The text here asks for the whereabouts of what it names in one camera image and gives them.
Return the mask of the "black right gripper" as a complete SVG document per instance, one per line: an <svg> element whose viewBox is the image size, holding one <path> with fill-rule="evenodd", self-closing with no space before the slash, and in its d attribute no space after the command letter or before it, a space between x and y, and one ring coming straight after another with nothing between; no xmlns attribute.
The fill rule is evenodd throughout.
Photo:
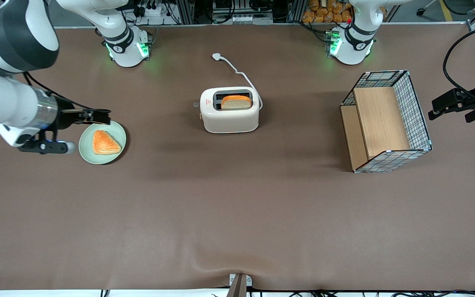
<svg viewBox="0 0 475 297"><path fill-rule="evenodd" d="M109 109L75 107L67 99L56 97L58 113L56 116L56 129L64 130L73 124L100 124L110 125L109 115L95 115L95 113L111 113Z"/></svg>

